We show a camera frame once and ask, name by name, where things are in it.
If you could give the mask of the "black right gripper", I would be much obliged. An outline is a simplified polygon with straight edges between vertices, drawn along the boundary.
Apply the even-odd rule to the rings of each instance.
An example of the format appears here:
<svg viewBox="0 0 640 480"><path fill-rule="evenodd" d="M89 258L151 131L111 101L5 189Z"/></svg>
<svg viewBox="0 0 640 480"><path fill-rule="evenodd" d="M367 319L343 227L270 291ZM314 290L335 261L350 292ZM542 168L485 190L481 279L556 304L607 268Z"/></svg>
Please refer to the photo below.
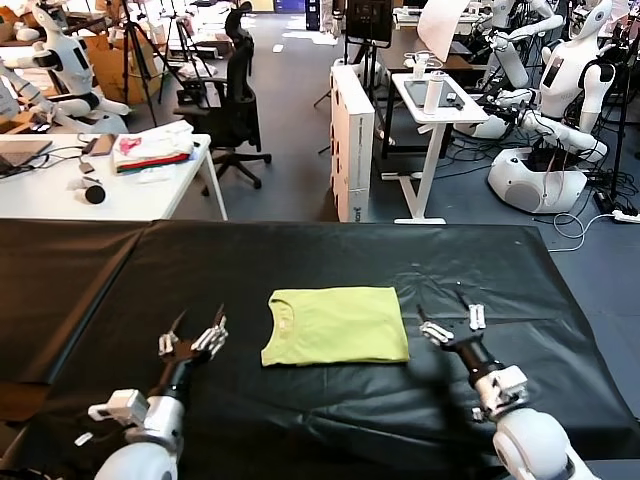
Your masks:
<svg viewBox="0 0 640 480"><path fill-rule="evenodd" d="M468 311L469 328L472 331L484 330L485 306L474 303L460 289L456 291L456 295ZM491 372L501 369L501 362L484 345L482 334L454 340L455 334L431 321L420 304L417 305L417 313L421 320L419 330L422 335L442 350L455 353L459 357L468 372L468 382L471 386Z"/></svg>

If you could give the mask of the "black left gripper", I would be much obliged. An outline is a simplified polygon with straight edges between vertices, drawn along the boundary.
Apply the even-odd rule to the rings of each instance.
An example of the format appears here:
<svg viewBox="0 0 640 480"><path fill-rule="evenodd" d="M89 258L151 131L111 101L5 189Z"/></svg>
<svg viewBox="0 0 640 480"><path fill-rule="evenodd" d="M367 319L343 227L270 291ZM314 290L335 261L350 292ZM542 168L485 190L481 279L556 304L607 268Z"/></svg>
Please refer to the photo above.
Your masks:
<svg viewBox="0 0 640 480"><path fill-rule="evenodd" d="M185 318L183 310L169 330L158 338L158 355L165 364L157 383L157 395L188 398L193 372L215 357L228 337L224 305L218 308L214 320L196 340L180 340L178 329Z"/></svg>

